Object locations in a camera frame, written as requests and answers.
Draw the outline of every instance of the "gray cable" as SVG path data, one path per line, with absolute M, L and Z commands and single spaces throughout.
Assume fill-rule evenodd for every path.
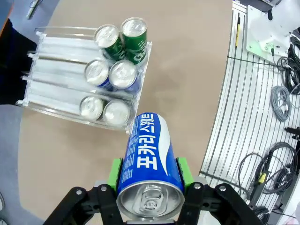
M 284 86 L 275 86 L 271 92 L 271 103 L 274 113 L 280 122 L 286 121 L 291 115 L 292 104 L 290 101 L 290 93 Z M 281 110 L 282 106 L 287 106 L 287 110 L 284 112 Z

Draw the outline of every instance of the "silver can top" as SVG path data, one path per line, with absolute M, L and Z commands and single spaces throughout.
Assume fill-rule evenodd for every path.
M 163 181 L 143 181 L 128 186 L 117 198 L 117 205 L 132 219 L 167 219 L 176 215 L 184 202 L 183 193 Z
M 114 126 L 126 125 L 129 116 L 129 106 L 117 99 L 110 101 L 103 110 L 103 120 Z
M 135 65 L 128 60 L 121 60 L 110 69 L 109 82 L 116 88 L 125 89 L 135 82 L 136 77 Z
M 127 37 L 138 37 L 147 30 L 146 22 L 139 17 L 125 20 L 122 25 L 122 33 Z
M 99 27 L 94 34 L 95 42 L 100 48 L 112 46 L 117 41 L 118 37 L 118 28 L 111 24 Z
M 103 101 L 97 97 L 85 97 L 79 106 L 82 117 L 89 120 L 97 120 L 103 111 Z
M 93 60 L 84 69 L 84 76 L 88 83 L 95 86 L 101 85 L 107 78 L 109 67 L 105 61 Z

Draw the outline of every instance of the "bolt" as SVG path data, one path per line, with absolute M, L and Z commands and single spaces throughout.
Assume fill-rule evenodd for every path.
M 195 189 L 200 189 L 200 188 L 201 188 L 201 185 L 198 184 L 198 183 L 195 183 L 195 184 L 194 184 L 194 188 L 195 188 Z
M 226 187 L 225 186 L 220 186 L 220 191 L 226 191 Z

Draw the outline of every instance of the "yellow tag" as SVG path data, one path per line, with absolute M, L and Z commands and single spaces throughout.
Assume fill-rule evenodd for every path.
M 261 177 L 260 177 L 259 180 L 258 180 L 258 182 L 264 183 L 264 181 L 266 180 L 266 176 L 267 176 L 266 173 L 262 173 L 262 174 L 261 174 Z

